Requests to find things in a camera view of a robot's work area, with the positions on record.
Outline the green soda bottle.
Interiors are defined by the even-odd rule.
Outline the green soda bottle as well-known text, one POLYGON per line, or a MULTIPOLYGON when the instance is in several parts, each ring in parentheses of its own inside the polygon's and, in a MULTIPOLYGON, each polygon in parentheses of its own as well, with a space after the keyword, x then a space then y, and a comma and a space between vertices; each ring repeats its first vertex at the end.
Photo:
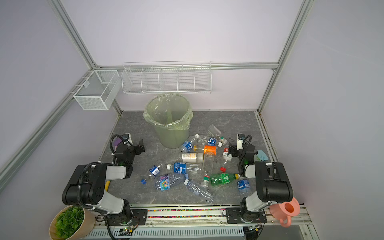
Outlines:
POLYGON ((239 174, 220 173, 211 176, 211 185, 226 185, 240 178, 239 174))

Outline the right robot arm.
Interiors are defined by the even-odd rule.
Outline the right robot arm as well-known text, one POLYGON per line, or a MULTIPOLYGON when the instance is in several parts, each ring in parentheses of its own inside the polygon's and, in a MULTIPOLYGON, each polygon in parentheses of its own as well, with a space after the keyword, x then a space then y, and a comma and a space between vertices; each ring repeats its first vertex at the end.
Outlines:
POLYGON ((245 223, 265 223, 266 208, 291 202, 294 191, 282 163, 268 163, 262 151, 252 144, 229 145, 228 154, 239 158, 240 177, 254 180, 256 191, 243 197, 239 218, 245 223))

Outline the clear bottle white cap front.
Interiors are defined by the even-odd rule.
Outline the clear bottle white cap front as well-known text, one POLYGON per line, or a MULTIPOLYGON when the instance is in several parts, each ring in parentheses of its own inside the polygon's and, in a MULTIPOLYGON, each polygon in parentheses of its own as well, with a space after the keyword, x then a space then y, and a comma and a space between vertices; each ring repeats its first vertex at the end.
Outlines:
POLYGON ((185 180, 184 185, 186 186, 187 190, 193 193, 196 196, 201 197, 204 199, 205 202, 212 203, 214 201, 214 195, 206 188, 198 184, 197 182, 193 180, 185 180))

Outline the blue label bottle white cap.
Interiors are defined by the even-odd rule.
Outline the blue label bottle white cap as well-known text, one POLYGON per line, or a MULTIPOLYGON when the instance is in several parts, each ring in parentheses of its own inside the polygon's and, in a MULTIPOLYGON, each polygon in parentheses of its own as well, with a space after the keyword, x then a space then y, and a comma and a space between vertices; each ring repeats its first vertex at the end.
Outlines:
POLYGON ((167 165, 168 170, 178 174, 197 174, 202 170, 202 164, 196 163, 174 163, 167 165))

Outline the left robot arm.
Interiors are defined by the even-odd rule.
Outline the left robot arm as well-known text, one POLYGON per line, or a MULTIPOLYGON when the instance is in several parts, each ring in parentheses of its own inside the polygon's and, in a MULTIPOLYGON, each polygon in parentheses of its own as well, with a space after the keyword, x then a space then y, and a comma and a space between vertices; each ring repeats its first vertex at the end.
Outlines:
POLYGON ((110 140, 113 161, 78 165, 67 183, 62 202, 106 217, 107 226, 143 226, 147 218, 144 210, 131 210, 128 200, 115 197, 105 189, 107 181, 131 177, 135 156, 145 152, 144 141, 133 145, 120 135, 110 140))

